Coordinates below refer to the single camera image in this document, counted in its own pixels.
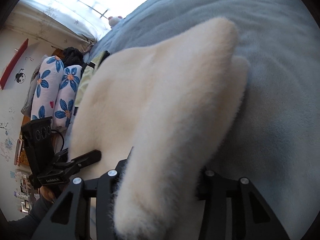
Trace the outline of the person's left hand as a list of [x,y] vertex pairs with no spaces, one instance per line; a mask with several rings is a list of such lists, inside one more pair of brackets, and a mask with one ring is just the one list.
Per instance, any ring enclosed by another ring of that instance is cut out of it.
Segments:
[[60,196],[59,192],[54,193],[49,188],[42,186],[40,187],[40,195],[47,201],[54,203]]

